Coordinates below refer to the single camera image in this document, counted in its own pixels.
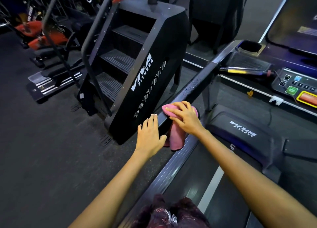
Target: pink cloth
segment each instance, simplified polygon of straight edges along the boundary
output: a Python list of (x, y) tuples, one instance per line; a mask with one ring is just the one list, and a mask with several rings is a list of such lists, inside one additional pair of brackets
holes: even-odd
[[(178, 106), (174, 106), (172, 104), (167, 104), (167, 105), (162, 106), (162, 109), (166, 115), (179, 118), (181, 121), (183, 120), (180, 116), (166, 110), (165, 109), (166, 107), (168, 107), (170, 109), (174, 108), (174, 109), (179, 110)], [(196, 112), (196, 115), (198, 116), (198, 112), (197, 112), (196, 108), (195, 107), (193, 107), (193, 108)], [(167, 140), (166, 140), (164, 146), (170, 147), (171, 150), (180, 150), (184, 146), (185, 137), (186, 137), (186, 132), (183, 131), (175, 121), (173, 121), (171, 128), (167, 134)]]

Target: yellow border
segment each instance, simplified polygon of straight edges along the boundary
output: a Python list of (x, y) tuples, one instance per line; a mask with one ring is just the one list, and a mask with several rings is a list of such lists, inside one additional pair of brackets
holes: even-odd
[(315, 95), (315, 94), (309, 93), (309, 92), (307, 92), (307, 91), (302, 91), (302, 92), (298, 95), (298, 97), (296, 98), (296, 100), (298, 100), (299, 102), (305, 103), (305, 104), (307, 104), (307, 105), (309, 105), (309, 106), (312, 106), (312, 107), (314, 107), (314, 108), (317, 108), (317, 106), (314, 106), (314, 105), (312, 105), (312, 104), (310, 104), (310, 103), (304, 102), (304, 101), (302, 101), (302, 100), (299, 99), (299, 97), (300, 97), (303, 93), (307, 93), (307, 94), (310, 94), (310, 95), (313, 95), (313, 96), (317, 97), (317, 95)]

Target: red button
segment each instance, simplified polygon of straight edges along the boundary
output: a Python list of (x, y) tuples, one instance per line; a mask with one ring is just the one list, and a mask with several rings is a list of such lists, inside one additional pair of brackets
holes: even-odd
[(309, 105), (317, 107), (317, 96), (303, 92), (299, 97), (297, 98), (298, 101), (303, 101), (308, 103)]

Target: white bracket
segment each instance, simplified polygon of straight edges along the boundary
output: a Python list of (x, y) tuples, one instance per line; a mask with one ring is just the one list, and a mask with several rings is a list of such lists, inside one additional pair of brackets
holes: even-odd
[(276, 104), (277, 106), (279, 106), (280, 104), (283, 103), (284, 99), (279, 98), (279, 97), (277, 97), (277, 96), (273, 96), (273, 97), (270, 99), (269, 102), (272, 103), (273, 101), (275, 101), (275, 104)]

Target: cup holder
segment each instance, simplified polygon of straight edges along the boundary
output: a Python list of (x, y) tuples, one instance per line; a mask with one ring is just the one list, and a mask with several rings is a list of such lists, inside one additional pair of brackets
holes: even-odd
[(259, 53), (262, 48), (263, 46), (261, 44), (253, 41), (243, 41), (239, 46), (239, 49), (247, 51), (248, 53)]

